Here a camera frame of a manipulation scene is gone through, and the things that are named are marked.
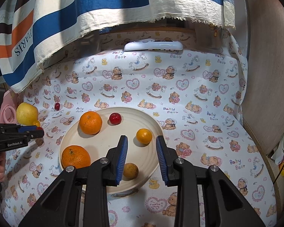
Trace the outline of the person's hand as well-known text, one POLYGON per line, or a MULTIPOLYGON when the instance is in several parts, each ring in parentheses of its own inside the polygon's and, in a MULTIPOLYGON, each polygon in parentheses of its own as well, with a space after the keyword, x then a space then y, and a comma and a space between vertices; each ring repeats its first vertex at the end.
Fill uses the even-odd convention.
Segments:
POLYGON ((6 153, 0 153, 0 182, 5 180, 5 162, 6 162, 6 153))

